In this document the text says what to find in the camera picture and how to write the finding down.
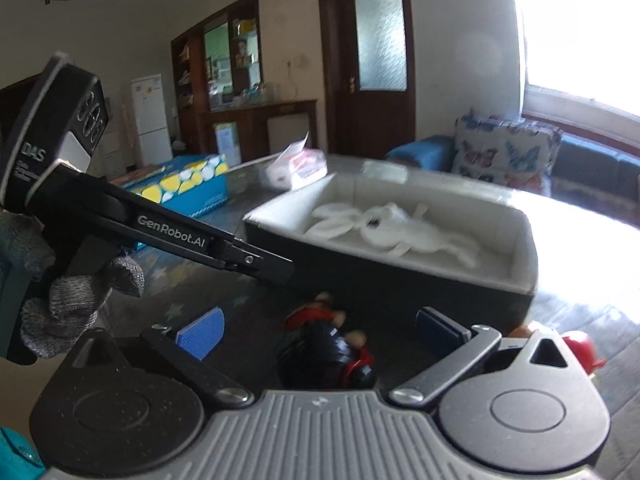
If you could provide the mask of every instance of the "yellow and blue box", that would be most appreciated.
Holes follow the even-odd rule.
[[[224,155],[180,155],[162,166],[162,173],[123,188],[192,218],[226,202]],[[144,246],[139,243],[136,249]]]

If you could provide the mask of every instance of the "white plush bunny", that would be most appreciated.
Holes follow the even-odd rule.
[[[409,250],[419,253],[445,251],[453,254],[469,269],[478,266],[480,245],[472,237],[443,231],[436,224],[422,218],[427,206],[418,204],[414,216],[394,203],[375,206],[364,213],[349,204],[331,203],[316,208],[311,216],[322,219],[306,234],[329,240],[351,229],[358,229],[370,245],[389,249],[389,254],[402,256]]]

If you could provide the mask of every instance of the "white refrigerator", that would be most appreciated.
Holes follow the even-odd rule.
[[[150,75],[131,82],[136,119],[136,158],[143,167],[173,158],[162,94],[162,76]]]

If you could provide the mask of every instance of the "wooden counter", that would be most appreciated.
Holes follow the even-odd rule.
[[[280,101],[249,104],[236,108],[217,108],[196,118],[201,153],[218,153],[214,125],[236,123],[242,161],[247,162],[270,154],[267,120],[286,115],[307,114],[311,146],[318,147],[316,101]]]

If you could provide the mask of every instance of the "red ball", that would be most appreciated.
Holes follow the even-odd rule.
[[[601,368],[607,363],[606,359],[596,358],[596,347],[589,335],[582,330],[565,332],[562,334],[562,340],[574,353],[587,375],[591,375],[596,368]]]

